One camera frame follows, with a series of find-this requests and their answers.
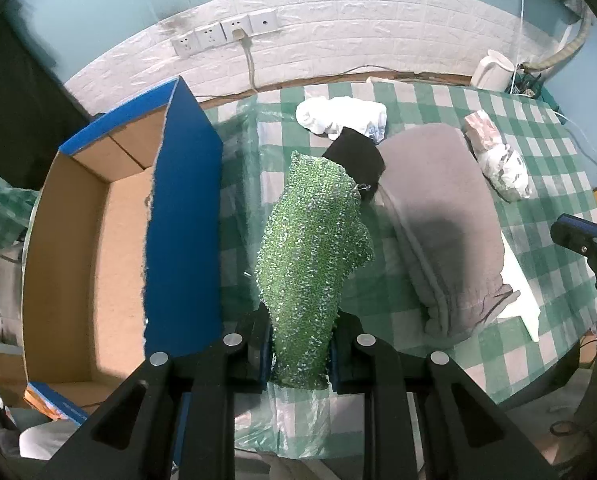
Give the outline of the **white pink patterned cloth bundle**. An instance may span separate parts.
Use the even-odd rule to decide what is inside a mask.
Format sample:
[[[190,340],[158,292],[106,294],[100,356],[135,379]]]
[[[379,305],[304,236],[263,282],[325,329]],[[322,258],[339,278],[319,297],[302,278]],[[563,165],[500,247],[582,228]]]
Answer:
[[[508,203],[527,200],[530,178],[521,154],[502,139],[495,123],[484,110],[464,118],[463,131],[469,139],[481,172]]]

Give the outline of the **green white checkered tablecloth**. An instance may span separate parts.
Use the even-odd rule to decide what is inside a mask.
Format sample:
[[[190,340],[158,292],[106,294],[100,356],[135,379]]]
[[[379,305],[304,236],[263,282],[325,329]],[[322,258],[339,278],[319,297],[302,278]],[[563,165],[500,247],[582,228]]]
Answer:
[[[583,257],[557,247],[550,226],[560,214],[597,221],[597,205],[583,158],[545,102],[440,84],[372,80],[317,84],[258,93],[205,113],[222,142],[220,189],[220,304],[225,326],[258,306],[254,268],[272,205],[284,188],[291,155],[320,156],[327,138],[300,127],[295,110],[311,96],[353,96],[383,103],[387,136],[430,122],[461,128],[484,110],[504,141],[519,151],[531,179],[528,200],[509,204],[492,193],[507,242],[540,308],[533,342],[520,318],[496,320],[449,354],[495,402],[545,377],[550,367],[597,326],[597,291]],[[397,350],[426,356],[424,309],[397,252],[382,204],[363,205],[374,258],[344,287],[341,306],[363,328]],[[330,458],[362,451],[362,399],[329,390],[268,387],[236,401],[236,447],[289,458]]]

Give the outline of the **checkered plastic sheet at left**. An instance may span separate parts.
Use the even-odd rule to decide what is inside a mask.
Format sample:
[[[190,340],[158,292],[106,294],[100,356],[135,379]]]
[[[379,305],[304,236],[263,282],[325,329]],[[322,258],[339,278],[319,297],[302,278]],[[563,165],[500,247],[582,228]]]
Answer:
[[[23,236],[38,196],[38,191],[14,188],[0,178],[0,252]]]

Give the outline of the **white blue-printed cloth bundle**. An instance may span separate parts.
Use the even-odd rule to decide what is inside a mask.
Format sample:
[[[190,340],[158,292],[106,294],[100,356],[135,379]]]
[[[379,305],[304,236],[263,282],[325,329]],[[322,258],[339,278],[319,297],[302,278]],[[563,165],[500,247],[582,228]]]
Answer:
[[[302,127],[331,141],[348,128],[378,144],[383,141],[387,127],[384,104],[351,96],[309,98],[297,105],[295,117]]]

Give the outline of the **grey sweatpants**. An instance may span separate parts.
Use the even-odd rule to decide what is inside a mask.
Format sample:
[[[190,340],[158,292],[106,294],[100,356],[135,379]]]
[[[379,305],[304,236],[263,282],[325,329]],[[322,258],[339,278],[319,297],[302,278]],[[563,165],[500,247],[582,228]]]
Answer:
[[[519,291],[502,277],[504,247],[489,186],[462,133],[427,124],[379,144],[377,197],[426,309],[424,333],[450,347],[482,330]]]

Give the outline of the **white electric kettle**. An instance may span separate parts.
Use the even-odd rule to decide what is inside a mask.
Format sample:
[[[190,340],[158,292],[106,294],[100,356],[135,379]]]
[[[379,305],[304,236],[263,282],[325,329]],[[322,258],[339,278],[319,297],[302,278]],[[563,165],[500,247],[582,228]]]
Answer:
[[[504,54],[489,49],[479,61],[469,84],[481,90],[504,92],[514,74],[515,65]]]

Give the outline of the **black knit hat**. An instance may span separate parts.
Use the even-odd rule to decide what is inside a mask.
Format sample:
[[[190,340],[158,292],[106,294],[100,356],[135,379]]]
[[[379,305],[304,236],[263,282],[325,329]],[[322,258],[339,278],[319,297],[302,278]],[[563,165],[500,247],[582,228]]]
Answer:
[[[385,170],[385,162],[368,136],[344,128],[325,150],[323,157],[345,169],[349,177],[356,182],[361,200],[372,200],[379,187],[379,178]]]

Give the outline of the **cardboard box with blue rim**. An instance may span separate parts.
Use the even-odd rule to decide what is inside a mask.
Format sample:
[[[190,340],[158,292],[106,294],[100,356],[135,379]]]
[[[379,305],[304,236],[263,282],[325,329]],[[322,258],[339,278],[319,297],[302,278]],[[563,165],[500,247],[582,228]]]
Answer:
[[[24,246],[27,383],[90,415],[150,354],[219,337],[221,158],[180,78],[60,146]]]

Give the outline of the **green sequin cloth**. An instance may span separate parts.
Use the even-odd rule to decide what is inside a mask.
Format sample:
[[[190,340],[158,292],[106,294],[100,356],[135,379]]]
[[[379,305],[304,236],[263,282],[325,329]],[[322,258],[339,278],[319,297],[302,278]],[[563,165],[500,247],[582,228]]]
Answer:
[[[272,324],[272,381],[327,387],[329,346],[344,285],[373,259],[359,185],[343,166],[295,152],[269,214],[255,278]]]

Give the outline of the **white wall socket strip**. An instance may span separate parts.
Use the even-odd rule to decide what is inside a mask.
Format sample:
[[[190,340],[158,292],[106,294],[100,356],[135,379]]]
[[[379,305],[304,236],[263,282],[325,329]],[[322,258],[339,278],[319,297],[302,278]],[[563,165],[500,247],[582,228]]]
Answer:
[[[178,58],[190,58],[205,50],[222,47],[245,38],[278,32],[281,25],[276,9],[255,11],[196,27],[170,40]]]

